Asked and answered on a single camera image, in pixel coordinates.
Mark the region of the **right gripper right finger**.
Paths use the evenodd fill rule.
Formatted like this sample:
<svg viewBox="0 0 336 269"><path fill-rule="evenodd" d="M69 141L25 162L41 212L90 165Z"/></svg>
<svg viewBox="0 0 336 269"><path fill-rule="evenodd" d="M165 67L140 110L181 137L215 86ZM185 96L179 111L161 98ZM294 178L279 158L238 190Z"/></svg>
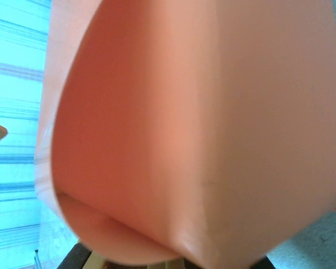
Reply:
<svg viewBox="0 0 336 269"><path fill-rule="evenodd" d="M195 263L188 261L185 258L179 258L165 263L165 268L178 268L178 269L202 269ZM250 266L251 269L276 269L267 256L264 256L259 261Z"/></svg>

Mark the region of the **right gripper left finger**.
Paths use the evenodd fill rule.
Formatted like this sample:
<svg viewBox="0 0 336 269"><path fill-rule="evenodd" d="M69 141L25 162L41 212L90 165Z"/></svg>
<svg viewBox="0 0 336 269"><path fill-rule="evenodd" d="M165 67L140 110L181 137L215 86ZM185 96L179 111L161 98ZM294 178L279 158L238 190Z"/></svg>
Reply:
<svg viewBox="0 0 336 269"><path fill-rule="evenodd" d="M76 243L60 263L60 269L106 269L106 268L165 268L165 263L151 265L128 264L111 261L97 252L86 248L81 242Z"/></svg>

